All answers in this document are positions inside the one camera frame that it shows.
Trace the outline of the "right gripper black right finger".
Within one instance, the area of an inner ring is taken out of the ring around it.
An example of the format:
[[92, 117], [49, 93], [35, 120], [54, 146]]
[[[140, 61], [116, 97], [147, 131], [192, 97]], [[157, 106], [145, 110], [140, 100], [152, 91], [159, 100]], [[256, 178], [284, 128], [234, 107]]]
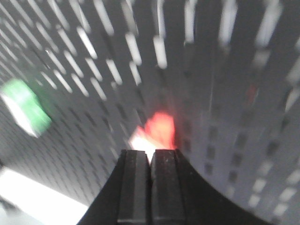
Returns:
[[154, 225], [265, 225], [212, 187], [179, 150], [156, 150], [151, 162]]

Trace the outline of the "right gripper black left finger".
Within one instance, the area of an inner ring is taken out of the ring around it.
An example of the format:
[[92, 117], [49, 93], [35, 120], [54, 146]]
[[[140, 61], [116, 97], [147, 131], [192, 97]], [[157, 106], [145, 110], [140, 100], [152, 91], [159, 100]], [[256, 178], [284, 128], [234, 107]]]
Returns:
[[109, 179], [79, 224], [150, 224], [150, 166], [144, 151], [121, 151]]

